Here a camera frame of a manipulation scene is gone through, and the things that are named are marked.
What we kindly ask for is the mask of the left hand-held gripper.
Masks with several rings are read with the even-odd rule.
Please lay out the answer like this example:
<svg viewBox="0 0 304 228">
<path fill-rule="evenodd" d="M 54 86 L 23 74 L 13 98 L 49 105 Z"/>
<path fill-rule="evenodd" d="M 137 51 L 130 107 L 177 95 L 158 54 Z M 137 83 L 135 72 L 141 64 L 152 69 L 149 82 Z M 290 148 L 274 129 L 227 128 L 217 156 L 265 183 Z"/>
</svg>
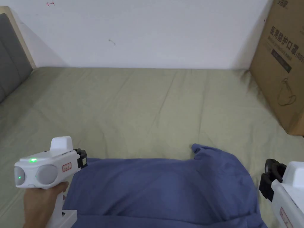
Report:
<svg viewBox="0 0 304 228">
<path fill-rule="evenodd" d="M 87 153 L 74 149 L 70 136 L 55 137 L 48 151 L 21 158 L 15 163 L 14 178 L 18 188 L 49 189 L 66 182 L 87 163 Z M 57 196 L 52 216 L 46 228 L 71 228 L 77 221 L 76 210 L 64 210 L 64 193 Z"/>
</svg>

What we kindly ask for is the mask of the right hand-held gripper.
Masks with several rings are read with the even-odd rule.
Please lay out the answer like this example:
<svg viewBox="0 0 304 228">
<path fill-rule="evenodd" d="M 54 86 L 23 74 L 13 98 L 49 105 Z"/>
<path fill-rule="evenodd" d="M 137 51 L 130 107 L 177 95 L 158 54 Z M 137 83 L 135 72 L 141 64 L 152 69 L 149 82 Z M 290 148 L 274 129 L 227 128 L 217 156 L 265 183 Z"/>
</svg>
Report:
<svg viewBox="0 0 304 228">
<path fill-rule="evenodd" d="M 271 208 L 282 228 L 304 227 L 304 163 L 288 165 L 267 159 L 259 191 L 271 202 Z"/>
</svg>

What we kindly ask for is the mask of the person's left hand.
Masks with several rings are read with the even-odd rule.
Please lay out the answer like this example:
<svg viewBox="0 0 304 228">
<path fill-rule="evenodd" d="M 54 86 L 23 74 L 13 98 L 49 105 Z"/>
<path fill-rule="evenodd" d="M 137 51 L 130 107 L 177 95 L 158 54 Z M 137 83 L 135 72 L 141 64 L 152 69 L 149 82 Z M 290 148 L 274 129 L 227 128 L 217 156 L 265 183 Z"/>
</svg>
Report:
<svg viewBox="0 0 304 228">
<path fill-rule="evenodd" d="M 23 228 L 46 228 L 54 207 L 57 196 L 68 188 L 68 182 L 49 188 L 28 188 L 24 194 L 24 219 Z"/>
</svg>

